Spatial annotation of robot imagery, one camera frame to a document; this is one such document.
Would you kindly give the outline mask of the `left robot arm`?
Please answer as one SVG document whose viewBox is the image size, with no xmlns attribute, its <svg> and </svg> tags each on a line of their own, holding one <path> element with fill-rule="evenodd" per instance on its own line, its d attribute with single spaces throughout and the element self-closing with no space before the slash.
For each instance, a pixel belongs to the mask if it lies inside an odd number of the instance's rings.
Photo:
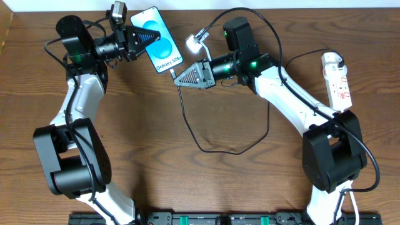
<svg viewBox="0 0 400 225">
<path fill-rule="evenodd" d="M 134 201 L 112 180 L 111 162 L 94 127 L 99 102 L 108 86 L 108 69 L 136 60 L 161 37 L 158 31 L 128 26 L 125 17 L 108 16 L 112 33 L 93 38 L 91 22 L 75 15 L 56 24 L 66 54 L 67 94 L 48 126 L 37 128 L 33 141 L 47 185 L 55 195 L 86 203 L 106 224 L 147 224 Z"/>
</svg>

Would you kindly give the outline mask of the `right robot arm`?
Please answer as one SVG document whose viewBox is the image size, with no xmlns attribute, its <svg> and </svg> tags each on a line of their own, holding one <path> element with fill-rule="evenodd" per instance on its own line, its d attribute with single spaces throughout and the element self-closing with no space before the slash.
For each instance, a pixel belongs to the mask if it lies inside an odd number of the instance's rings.
<svg viewBox="0 0 400 225">
<path fill-rule="evenodd" d="M 348 107 L 319 102 L 292 80 L 280 60 L 260 53 L 245 17 L 226 22 L 223 29 L 229 52 L 173 74 L 175 85 L 207 89 L 236 76 L 273 104 L 302 136 L 302 167 L 313 185 L 307 215 L 314 224 L 336 223 L 344 195 L 368 161 L 357 117 Z"/>
</svg>

